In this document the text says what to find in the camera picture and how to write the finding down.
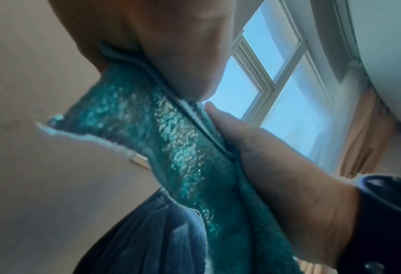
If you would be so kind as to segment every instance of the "glass pane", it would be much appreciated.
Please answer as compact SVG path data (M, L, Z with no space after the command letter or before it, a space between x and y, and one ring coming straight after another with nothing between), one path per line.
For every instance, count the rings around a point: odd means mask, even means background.
M207 101L241 119L258 94L257 87L232 56L215 94Z
M278 0L265 0L243 35L272 79L299 42Z
M317 110L313 103L316 101L315 93L303 91L305 82L297 78L295 73L289 78L261 127L308 156L330 116Z

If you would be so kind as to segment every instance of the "teal towel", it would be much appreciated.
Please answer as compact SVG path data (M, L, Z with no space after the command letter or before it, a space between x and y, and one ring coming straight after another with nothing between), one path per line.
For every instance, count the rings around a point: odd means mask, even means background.
M143 56L102 50L114 61L65 115L48 122L48 131L146 156L168 195L200 213L206 273L300 273L282 230L203 105L179 99Z

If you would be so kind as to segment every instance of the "sky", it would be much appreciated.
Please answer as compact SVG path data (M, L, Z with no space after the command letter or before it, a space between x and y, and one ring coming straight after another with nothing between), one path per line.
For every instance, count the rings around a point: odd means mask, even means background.
M289 56L280 54L261 8L244 27L243 35L265 70L275 79ZM303 87L297 85L294 77L291 76L286 83L261 127L308 156L316 138L327 126L328 118L320 116L305 99L300 90ZM216 93L207 101L241 119L258 94L257 87L234 57L231 57Z

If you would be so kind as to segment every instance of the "white ceiling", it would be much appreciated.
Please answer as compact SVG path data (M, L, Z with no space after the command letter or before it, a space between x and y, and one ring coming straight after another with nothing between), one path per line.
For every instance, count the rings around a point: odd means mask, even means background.
M401 121L401 0L348 0L361 59Z

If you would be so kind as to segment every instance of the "beige curtain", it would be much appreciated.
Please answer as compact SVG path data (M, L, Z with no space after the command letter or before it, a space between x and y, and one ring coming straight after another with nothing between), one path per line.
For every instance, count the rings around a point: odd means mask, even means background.
M395 116L373 88L361 95L346 138L338 173L345 178L371 173L394 133ZM328 274L334 270L324 265L298 261L304 274Z

